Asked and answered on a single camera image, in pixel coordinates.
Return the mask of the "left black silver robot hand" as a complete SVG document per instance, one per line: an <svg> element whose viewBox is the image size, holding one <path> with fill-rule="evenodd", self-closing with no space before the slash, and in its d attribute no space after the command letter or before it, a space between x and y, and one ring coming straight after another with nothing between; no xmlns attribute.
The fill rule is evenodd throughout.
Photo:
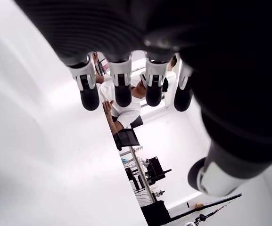
<svg viewBox="0 0 272 226"><path fill-rule="evenodd" d="M146 52L147 103L161 100L167 64L182 68L174 106L195 97L211 137L191 187L227 196L272 165L272 0L19 0L96 110L91 52L109 62L118 104L131 97L131 53Z"/></svg>

